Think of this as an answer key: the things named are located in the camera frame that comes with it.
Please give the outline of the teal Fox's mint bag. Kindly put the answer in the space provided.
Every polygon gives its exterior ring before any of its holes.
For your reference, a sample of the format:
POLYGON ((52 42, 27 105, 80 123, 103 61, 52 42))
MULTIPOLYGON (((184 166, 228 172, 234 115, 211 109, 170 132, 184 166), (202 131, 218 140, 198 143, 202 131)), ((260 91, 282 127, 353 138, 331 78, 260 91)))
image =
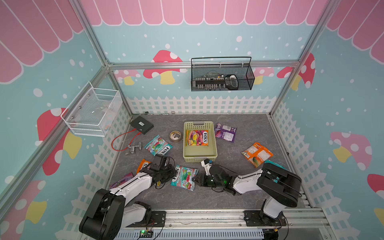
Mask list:
POLYGON ((160 135, 154 137, 148 144, 146 144, 145 149, 148 150, 153 156, 162 155, 164 156, 169 152, 173 146, 169 144, 165 139, 160 135))
POLYGON ((193 191, 195 183, 192 178, 196 177, 199 173, 198 169, 183 167, 180 165, 175 166, 176 175, 172 178, 171 185, 193 191))

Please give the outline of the yellow Fox's fruits bag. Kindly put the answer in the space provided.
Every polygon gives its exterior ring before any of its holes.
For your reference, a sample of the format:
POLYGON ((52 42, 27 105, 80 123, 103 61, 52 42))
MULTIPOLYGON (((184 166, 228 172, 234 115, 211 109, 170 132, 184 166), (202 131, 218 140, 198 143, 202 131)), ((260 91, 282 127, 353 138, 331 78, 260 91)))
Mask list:
POLYGON ((149 165, 151 164, 150 161, 147 161, 145 159, 143 159, 137 169, 137 174, 142 170, 142 169, 145 169, 145 168, 148 168, 149 165))

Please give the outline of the green plastic basket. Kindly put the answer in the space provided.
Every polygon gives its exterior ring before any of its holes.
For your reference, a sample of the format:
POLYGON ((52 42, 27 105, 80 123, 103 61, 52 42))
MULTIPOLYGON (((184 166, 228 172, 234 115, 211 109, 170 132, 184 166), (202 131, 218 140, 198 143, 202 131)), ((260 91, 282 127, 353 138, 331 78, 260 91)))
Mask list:
POLYGON ((214 123, 212 121, 184 122, 183 158, 187 163, 218 157, 214 123))

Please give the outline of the purple Fox's berries bag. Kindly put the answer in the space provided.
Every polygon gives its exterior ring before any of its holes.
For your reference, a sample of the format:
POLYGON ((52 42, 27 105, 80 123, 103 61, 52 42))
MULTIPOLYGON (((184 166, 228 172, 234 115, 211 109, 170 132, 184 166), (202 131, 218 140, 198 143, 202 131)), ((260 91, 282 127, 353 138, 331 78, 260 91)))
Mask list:
POLYGON ((117 188, 117 187, 121 186, 122 184, 124 184, 124 183, 126 183, 127 181, 131 180, 133 177, 134 177, 133 173, 129 173, 129 174, 125 175, 125 176, 122 177, 120 180, 118 180, 117 182, 115 182, 114 184, 112 184, 112 185, 110 186, 110 189, 117 188))

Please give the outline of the orange Fox's fruits bag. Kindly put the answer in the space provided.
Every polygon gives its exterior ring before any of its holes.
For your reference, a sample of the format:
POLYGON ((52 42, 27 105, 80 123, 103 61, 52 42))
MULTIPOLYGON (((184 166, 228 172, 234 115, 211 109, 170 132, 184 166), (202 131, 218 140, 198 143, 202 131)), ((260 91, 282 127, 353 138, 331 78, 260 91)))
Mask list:
POLYGON ((186 146, 208 146, 209 131, 208 130, 187 130, 186 146))

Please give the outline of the purple candy bag back side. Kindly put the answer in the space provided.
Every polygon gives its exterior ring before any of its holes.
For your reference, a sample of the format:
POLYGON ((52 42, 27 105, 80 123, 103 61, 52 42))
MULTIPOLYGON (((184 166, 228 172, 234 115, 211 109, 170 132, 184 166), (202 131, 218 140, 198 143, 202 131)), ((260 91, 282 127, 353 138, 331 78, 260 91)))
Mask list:
POLYGON ((221 123, 217 123, 215 128, 215 137, 225 140, 227 142, 234 143, 236 137, 237 128, 233 128, 221 123))

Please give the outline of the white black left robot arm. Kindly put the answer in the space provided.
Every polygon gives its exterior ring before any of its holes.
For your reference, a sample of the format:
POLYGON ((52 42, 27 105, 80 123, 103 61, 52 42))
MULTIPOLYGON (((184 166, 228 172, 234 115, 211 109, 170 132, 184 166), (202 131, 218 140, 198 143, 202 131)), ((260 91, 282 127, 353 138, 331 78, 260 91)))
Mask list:
POLYGON ((172 157, 155 155, 132 179, 110 190, 96 191, 79 231, 95 240, 113 240, 125 227, 162 226, 165 212, 153 212, 150 205, 132 200, 157 183, 164 185, 176 174, 176 162, 172 157))

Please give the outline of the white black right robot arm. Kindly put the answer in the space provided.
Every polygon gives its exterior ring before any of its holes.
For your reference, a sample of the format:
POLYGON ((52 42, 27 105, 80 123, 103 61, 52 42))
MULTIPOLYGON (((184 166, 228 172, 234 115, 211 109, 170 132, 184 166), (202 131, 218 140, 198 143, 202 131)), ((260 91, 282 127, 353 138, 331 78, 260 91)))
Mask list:
POLYGON ((257 217, 245 214, 245 221, 260 221, 267 225, 272 221, 280 222, 285 208, 295 208, 302 196, 300 188, 302 179, 282 166, 269 160, 262 168, 247 175, 230 176, 226 168, 220 165, 210 165, 203 161, 208 173, 198 174, 192 181, 200 186, 221 189, 231 195, 242 195, 247 192, 264 191, 269 198, 264 200, 261 210, 256 211, 257 217))

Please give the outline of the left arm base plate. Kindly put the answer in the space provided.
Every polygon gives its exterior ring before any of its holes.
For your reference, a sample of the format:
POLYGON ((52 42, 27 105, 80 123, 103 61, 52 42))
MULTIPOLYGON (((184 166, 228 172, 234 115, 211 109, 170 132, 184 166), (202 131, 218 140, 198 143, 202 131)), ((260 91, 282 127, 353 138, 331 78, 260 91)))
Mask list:
POLYGON ((133 223, 128 228, 134 227, 164 227, 166 220, 166 211, 149 211, 145 213, 144 218, 140 222, 133 223))

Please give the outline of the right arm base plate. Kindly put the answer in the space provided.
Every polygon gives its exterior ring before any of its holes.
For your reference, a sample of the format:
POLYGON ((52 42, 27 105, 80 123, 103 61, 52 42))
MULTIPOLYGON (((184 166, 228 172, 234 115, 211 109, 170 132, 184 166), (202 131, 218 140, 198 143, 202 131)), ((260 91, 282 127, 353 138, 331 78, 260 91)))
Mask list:
POLYGON ((277 218, 267 216, 261 210, 244 211, 244 221, 247 227, 285 227, 287 225, 283 212, 280 212, 277 218))

